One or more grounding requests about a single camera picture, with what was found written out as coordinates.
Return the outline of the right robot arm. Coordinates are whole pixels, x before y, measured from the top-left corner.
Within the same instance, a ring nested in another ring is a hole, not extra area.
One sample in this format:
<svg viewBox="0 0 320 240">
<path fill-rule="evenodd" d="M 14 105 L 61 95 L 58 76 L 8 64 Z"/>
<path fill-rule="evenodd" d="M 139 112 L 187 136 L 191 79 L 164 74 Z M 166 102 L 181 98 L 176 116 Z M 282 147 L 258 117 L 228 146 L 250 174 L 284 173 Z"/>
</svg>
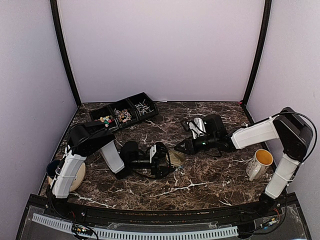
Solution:
<svg viewBox="0 0 320 240">
<path fill-rule="evenodd" d="M 197 117 L 193 121 L 183 120 L 181 125 L 191 136 L 174 149 L 186 155 L 210 149 L 231 153 L 268 142 L 281 145 L 282 155 L 255 205 L 255 213 L 260 217 L 266 217 L 274 210 L 276 200 L 315 150 L 319 136 L 314 122 L 291 107 L 231 132 L 227 131 L 218 114 Z"/>
</svg>

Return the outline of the white jar lid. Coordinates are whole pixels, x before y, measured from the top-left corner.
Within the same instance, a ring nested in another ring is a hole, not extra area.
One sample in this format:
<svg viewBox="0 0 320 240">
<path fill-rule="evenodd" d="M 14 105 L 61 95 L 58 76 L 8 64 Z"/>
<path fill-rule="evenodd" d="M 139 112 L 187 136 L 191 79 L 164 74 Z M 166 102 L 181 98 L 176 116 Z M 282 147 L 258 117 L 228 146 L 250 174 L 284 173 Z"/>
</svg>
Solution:
<svg viewBox="0 0 320 240">
<path fill-rule="evenodd" d="M 186 155 L 174 149 L 169 150 L 170 164 L 174 167 L 182 166 L 186 161 Z"/>
</svg>

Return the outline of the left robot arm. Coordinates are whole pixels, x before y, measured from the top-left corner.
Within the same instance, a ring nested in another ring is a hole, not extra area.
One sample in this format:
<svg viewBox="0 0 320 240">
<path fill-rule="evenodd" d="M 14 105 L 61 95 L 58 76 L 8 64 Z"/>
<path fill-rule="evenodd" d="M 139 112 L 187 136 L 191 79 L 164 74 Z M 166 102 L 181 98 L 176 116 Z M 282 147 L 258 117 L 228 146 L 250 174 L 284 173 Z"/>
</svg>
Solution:
<svg viewBox="0 0 320 240">
<path fill-rule="evenodd" d="M 138 169 L 149 169 L 149 178 L 155 180 L 175 171 L 170 162 L 161 164 L 163 160 L 170 159 L 170 153 L 162 142 L 156 142 L 147 151 L 142 151 L 135 141 L 128 141 L 117 149 L 115 139 L 115 135 L 99 121 L 79 123 L 68 131 L 62 159 L 53 160 L 46 168 L 51 178 L 46 191 L 48 205 L 58 217 L 67 218 L 71 213 L 67 204 L 71 186 L 87 157 L 96 152 L 100 152 L 118 179 Z"/>
</svg>

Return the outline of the metal scoop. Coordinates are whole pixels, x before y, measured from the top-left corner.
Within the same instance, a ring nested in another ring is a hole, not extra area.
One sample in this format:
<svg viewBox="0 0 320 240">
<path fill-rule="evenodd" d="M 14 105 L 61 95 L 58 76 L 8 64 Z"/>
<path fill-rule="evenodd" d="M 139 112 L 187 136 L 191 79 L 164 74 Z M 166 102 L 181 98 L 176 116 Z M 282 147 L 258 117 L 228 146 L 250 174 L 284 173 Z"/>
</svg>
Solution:
<svg viewBox="0 0 320 240">
<path fill-rule="evenodd" d="M 204 121 L 200 117 L 195 117 L 193 120 L 189 121 L 188 126 L 193 139 L 207 135 Z"/>
</svg>

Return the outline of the black three-compartment candy tray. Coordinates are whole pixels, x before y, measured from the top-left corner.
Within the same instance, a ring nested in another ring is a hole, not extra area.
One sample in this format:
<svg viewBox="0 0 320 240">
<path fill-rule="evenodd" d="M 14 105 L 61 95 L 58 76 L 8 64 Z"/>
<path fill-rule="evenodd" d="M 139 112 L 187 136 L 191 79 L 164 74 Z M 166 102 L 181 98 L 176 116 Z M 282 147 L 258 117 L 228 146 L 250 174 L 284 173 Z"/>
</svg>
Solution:
<svg viewBox="0 0 320 240">
<path fill-rule="evenodd" d="M 130 127 L 158 114 L 156 103 L 145 92 L 110 103 L 89 113 L 93 121 L 102 122 L 111 132 Z"/>
</svg>

